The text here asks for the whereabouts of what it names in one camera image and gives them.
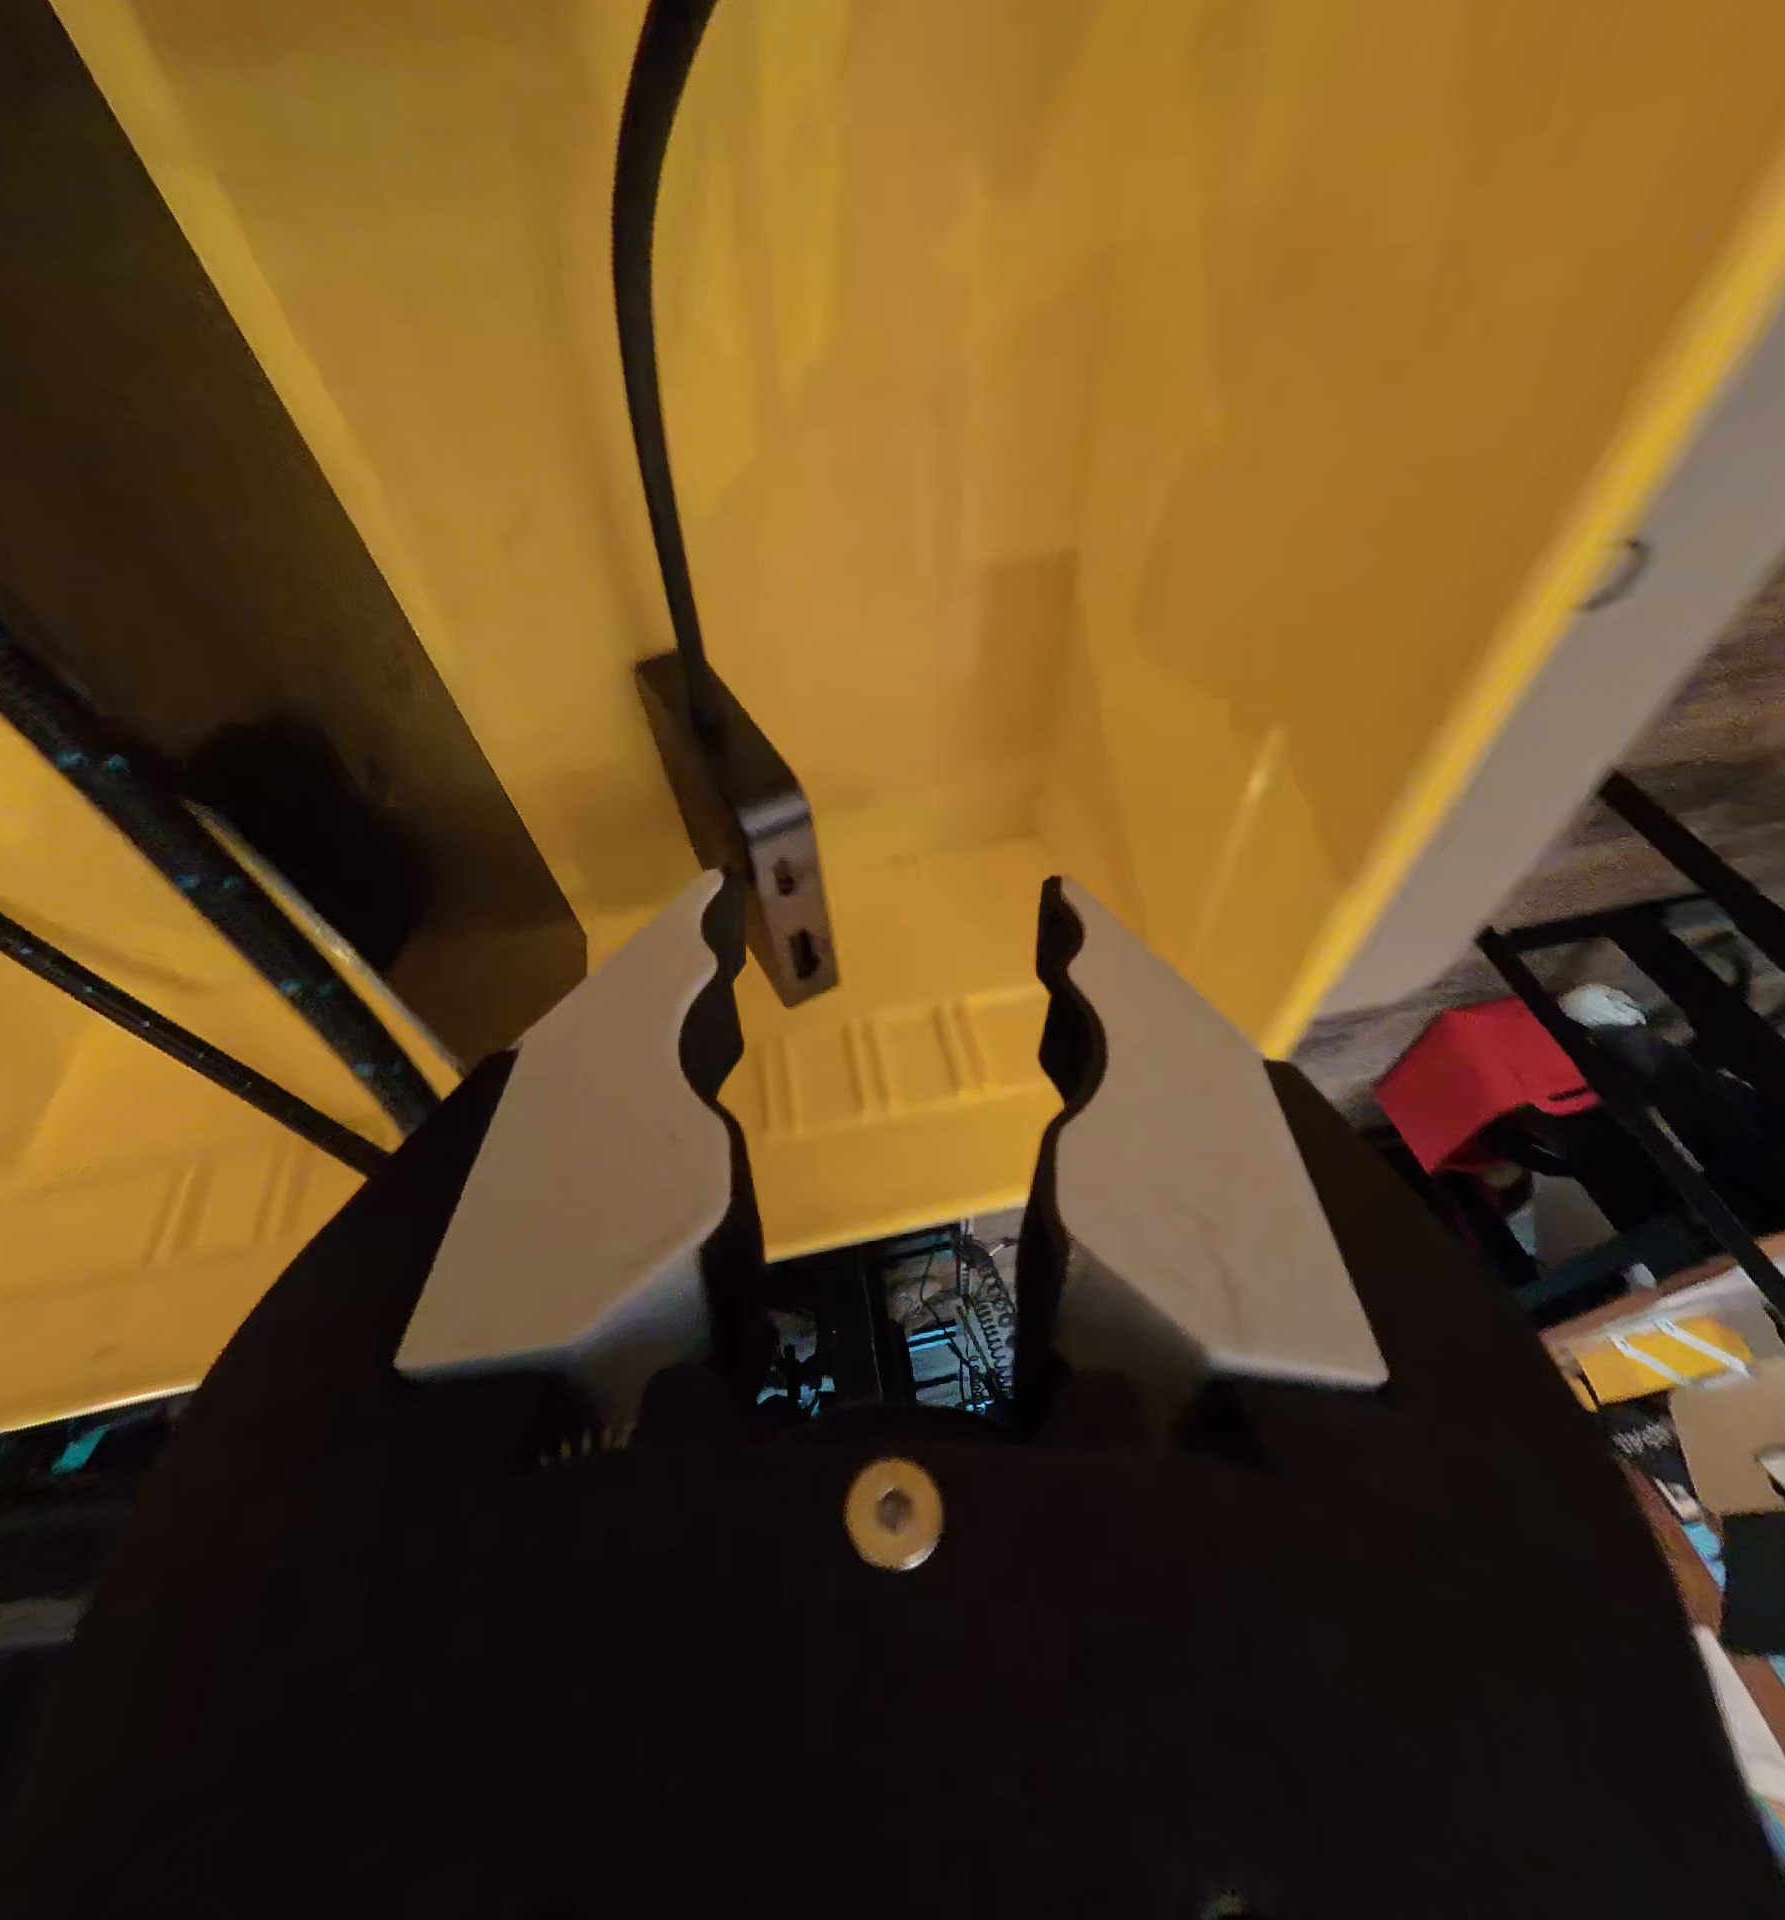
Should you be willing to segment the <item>small cardboard box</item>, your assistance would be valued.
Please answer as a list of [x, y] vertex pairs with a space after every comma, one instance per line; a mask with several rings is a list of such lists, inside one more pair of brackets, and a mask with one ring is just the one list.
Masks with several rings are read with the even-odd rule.
[[1763, 1466], [1763, 1453], [1785, 1452], [1785, 1355], [1674, 1386], [1667, 1404], [1694, 1500], [1709, 1516], [1754, 1516], [1785, 1505]]

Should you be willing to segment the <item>yellow plastic bin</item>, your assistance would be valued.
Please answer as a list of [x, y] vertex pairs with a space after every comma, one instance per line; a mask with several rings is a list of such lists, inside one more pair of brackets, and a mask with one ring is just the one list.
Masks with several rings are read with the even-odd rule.
[[[692, 876], [612, 308], [646, 3], [51, 3], [602, 962]], [[706, 660], [839, 982], [738, 986], [775, 1257], [1022, 1203], [1033, 903], [1263, 1051], [1401, 992], [1785, 307], [1785, 3], [714, 3], [655, 200]], [[0, 909], [385, 1150], [469, 1070], [0, 617]]]

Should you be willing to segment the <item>black bin divider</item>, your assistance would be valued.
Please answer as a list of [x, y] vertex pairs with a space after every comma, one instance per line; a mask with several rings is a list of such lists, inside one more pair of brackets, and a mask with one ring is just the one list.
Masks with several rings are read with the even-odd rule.
[[0, 3], [0, 617], [458, 1065], [582, 978], [543, 855], [46, 3]]

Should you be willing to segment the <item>black hdmi hub box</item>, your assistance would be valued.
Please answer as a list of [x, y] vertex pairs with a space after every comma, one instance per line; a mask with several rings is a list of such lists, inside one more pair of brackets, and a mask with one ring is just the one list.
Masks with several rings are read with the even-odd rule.
[[808, 795], [734, 697], [692, 715], [679, 655], [633, 665], [643, 715], [702, 867], [738, 876], [747, 942], [783, 1006], [839, 982]]

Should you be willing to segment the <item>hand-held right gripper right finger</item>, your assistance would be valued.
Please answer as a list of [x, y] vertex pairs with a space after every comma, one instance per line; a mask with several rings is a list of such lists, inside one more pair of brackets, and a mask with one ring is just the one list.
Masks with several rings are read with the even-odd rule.
[[1263, 1052], [1069, 876], [1041, 883], [1041, 1070], [1057, 1091], [1019, 1230], [1016, 1401], [1110, 1372], [1388, 1382]]

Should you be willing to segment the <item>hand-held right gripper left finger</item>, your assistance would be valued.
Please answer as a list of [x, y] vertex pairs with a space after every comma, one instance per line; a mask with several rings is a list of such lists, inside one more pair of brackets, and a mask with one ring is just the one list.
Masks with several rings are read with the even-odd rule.
[[515, 1043], [394, 1351], [410, 1382], [646, 1386], [765, 1366], [763, 1236], [721, 1090], [741, 1059], [734, 876], [692, 878]]

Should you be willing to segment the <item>yellow packet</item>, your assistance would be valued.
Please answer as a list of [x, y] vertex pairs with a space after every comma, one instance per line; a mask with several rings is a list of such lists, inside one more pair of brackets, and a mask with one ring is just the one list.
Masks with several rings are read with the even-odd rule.
[[1690, 1314], [1586, 1340], [1569, 1351], [1562, 1372], [1582, 1406], [1612, 1406], [1747, 1376], [1750, 1366], [1743, 1334], [1712, 1314]]

